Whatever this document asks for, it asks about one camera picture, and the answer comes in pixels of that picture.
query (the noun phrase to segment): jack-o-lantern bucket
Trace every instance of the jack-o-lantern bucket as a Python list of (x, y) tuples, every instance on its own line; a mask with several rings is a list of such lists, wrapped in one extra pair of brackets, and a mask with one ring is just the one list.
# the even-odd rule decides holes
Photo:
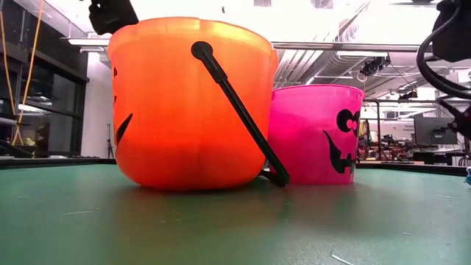
[(344, 85), (300, 85), (272, 97), (268, 142), (291, 183), (351, 183), (365, 93)]
[(192, 55), (209, 43), (264, 136), (278, 56), (247, 29), (198, 18), (156, 18), (110, 39), (116, 160), (155, 188), (229, 188), (252, 180), (264, 156), (224, 92)]

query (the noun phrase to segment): green table surface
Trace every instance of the green table surface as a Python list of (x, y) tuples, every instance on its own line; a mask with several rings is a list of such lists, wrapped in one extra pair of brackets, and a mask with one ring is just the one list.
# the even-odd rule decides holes
[(0, 264), (471, 264), (463, 178), (165, 194), (113, 165), (0, 170)]

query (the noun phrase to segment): pink object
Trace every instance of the pink object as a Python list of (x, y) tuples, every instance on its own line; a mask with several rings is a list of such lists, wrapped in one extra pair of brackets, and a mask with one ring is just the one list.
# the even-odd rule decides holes
[(360, 89), (345, 85), (299, 85), (273, 91), (268, 142), (291, 183), (353, 182), (364, 97)]

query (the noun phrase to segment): white wall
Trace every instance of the white wall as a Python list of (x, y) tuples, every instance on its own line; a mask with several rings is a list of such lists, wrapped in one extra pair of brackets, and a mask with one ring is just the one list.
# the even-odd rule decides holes
[(90, 82), (85, 93), (82, 156), (107, 158), (107, 124), (111, 124), (111, 140), (114, 146), (111, 70), (100, 63), (99, 54), (95, 52), (88, 55), (87, 76)]

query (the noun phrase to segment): black handle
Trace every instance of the black handle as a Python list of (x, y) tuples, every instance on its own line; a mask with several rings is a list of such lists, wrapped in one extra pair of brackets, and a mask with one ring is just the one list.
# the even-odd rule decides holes
[(260, 148), (262, 153), (266, 156), (266, 159), (268, 159), (277, 172), (276, 174), (272, 172), (263, 173), (263, 175), (270, 179), (270, 181), (272, 181), (276, 186), (286, 186), (289, 183), (288, 172), (281, 163), (280, 159), (278, 159), (276, 156), (275, 152), (273, 152), (273, 149), (264, 138), (260, 129), (258, 129), (257, 124), (250, 116), (249, 111), (245, 108), (244, 103), (238, 97), (236, 91), (227, 80), (226, 73), (218, 64), (217, 59), (213, 56), (213, 47), (204, 41), (197, 41), (193, 44), (193, 46), (191, 46), (191, 53), (193, 56), (195, 56), (196, 59), (203, 62), (203, 65), (205, 65), (209, 74), (214, 79), (214, 82), (216, 82), (221, 87), (222, 91), (224, 91), (224, 94), (226, 95), (227, 99), (229, 99), (230, 104), (234, 107), (234, 110), (237, 112), (239, 118), (244, 123), (255, 143), (258, 145), (258, 148)]

